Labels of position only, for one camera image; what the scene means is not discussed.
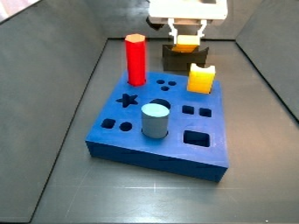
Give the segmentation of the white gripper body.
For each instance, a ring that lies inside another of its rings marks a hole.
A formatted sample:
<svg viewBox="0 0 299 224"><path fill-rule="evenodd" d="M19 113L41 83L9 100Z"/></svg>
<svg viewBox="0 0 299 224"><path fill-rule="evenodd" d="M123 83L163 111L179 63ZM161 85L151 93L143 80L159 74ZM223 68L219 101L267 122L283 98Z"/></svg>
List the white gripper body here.
<svg viewBox="0 0 299 224"><path fill-rule="evenodd" d="M192 25L201 20L219 22L228 15L228 0L149 0L148 22Z"/></svg>

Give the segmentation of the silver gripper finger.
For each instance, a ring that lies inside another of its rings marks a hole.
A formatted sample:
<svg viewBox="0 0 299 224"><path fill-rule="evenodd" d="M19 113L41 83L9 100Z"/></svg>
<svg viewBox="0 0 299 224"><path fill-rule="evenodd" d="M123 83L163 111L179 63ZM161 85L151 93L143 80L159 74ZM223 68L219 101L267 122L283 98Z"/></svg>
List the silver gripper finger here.
<svg viewBox="0 0 299 224"><path fill-rule="evenodd" d="M173 26L173 22L175 22L175 19L173 18L168 18L167 24L168 24L168 26L171 28L169 35L176 39L177 38L177 29Z"/></svg>
<svg viewBox="0 0 299 224"><path fill-rule="evenodd" d="M205 27L207 27L207 24L208 24L208 21L205 20L205 19L203 19L201 21L200 21L200 29L197 30L197 37L199 38L203 38L204 37L204 29L205 29Z"/></svg>

